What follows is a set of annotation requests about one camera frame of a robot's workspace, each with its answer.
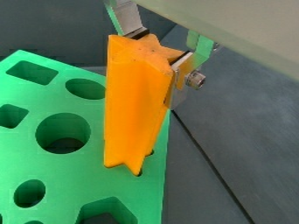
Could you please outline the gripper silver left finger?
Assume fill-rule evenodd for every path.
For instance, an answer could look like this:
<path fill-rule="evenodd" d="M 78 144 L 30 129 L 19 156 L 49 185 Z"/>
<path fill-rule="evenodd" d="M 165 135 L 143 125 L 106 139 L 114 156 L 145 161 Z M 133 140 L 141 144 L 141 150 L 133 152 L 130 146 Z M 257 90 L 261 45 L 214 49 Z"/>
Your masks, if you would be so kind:
<path fill-rule="evenodd" d="M 150 33 L 143 26 L 138 5 L 133 0 L 103 0 L 119 36 L 141 39 Z"/>

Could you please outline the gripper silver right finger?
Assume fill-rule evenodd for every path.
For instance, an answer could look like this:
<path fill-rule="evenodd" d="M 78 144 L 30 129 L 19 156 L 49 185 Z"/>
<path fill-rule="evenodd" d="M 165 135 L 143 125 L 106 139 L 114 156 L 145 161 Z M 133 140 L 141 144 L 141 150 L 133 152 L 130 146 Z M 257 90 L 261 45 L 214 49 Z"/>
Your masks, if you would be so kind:
<path fill-rule="evenodd" d="M 189 30 L 188 46 L 192 50 L 172 63 L 173 84 L 165 98 L 165 105 L 170 109 L 176 109 L 185 101 L 188 88 L 202 88 L 206 76 L 201 72 L 201 67 L 216 50 L 216 42 L 193 30 Z"/>

